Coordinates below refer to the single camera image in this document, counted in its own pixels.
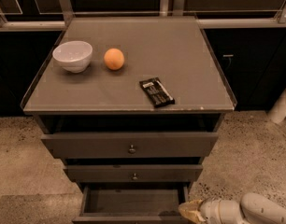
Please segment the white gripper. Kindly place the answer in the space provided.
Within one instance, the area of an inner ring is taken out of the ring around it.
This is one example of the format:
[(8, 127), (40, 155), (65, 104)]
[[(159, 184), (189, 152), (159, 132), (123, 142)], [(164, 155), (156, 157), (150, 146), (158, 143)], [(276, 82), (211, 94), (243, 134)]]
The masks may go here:
[(179, 206), (180, 214), (194, 224), (242, 224), (243, 215), (236, 201), (193, 200)]

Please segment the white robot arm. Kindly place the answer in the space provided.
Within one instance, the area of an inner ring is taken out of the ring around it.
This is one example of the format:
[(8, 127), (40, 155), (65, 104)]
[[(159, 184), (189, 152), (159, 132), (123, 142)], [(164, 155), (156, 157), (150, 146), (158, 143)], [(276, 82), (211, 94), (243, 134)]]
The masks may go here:
[(182, 203), (180, 214), (194, 224), (286, 224), (286, 209), (257, 193), (240, 202), (208, 198)]

